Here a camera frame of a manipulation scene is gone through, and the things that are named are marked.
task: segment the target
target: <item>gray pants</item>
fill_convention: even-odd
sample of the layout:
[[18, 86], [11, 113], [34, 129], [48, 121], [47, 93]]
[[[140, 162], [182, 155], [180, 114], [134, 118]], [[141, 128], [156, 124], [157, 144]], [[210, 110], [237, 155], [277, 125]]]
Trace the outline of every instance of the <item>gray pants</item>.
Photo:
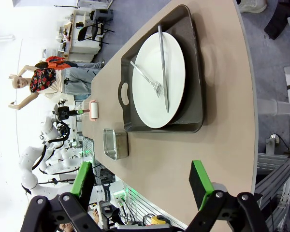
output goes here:
[[97, 63], [79, 63], [79, 62], [74, 62], [77, 64], [79, 68], [86, 68], [86, 69], [101, 69], [102, 68], [102, 62], [97, 62]]
[[91, 94], [91, 81], [99, 71], [100, 69], [63, 69], [62, 92], [70, 95]]

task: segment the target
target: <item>gray floor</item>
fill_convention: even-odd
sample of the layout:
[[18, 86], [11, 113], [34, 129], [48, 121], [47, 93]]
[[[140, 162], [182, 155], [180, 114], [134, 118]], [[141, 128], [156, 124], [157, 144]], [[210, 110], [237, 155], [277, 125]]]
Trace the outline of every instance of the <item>gray floor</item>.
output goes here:
[[[169, 0], [114, 0], [114, 20], [106, 28], [115, 33], [107, 33], [102, 51], [95, 60], [109, 61], [137, 30], [157, 13]], [[248, 43], [252, 55], [257, 98], [288, 101], [284, 66], [290, 66], [290, 27], [271, 40], [264, 28], [271, 19], [277, 0], [268, 0], [267, 9], [261, 14], [242, 14]], [[259, 152], [264, 152], [265, 139], [272, 133], [279, 134], [289, 144], [289, 116], [259, 116]], [[277, 149], [282, 153], [283, 145]]]

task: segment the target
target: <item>yellow object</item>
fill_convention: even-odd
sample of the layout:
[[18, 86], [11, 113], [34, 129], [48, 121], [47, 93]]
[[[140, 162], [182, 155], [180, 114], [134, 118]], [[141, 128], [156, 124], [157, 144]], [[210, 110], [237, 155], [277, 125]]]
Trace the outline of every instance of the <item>yellow object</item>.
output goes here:
[[162, 215], [153, 216], [151, 218], [152, 225], [162, 225], [162, 224], [167, 224], [167, 223], [170, 223], [170, 221]]

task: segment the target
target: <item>red and black floral top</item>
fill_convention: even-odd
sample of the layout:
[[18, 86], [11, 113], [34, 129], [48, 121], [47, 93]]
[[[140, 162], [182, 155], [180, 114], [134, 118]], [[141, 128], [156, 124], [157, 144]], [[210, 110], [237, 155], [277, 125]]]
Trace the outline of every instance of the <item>red and black floral top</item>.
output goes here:
[[30, 82], [30, 91], [35, 93], [51, 86], [56, 81], [55, 69], [36, 69]]

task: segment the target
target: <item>beige tabletop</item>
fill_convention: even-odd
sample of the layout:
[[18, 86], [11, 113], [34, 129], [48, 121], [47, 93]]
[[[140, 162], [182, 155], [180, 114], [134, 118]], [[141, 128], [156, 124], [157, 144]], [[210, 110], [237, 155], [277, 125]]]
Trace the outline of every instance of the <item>beige tabletop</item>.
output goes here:
[[[120, 60], [159, 20], [177, 5], [189, 7], [198, 30], [205, 64], [207, 116], [194, 134], [129, 133], [128, 158], [112, 161], [103, 151], [104, 128], [123, 130], [117, 89]], [[212, 182], [231, 195], [254, 191], [257, 163], [257, 117], [254, 79], [242, 30], [232, 0], [173, 0], [150, 19], [92, 81], [99, 119], [83, 116], [83, 134], [94, 140], [96, 158], [158, 207], [189, 225], [197, 207], [189, 185], [192, 160], [201, 160]], [[218, 221], [213, 231], [229, 231]]]

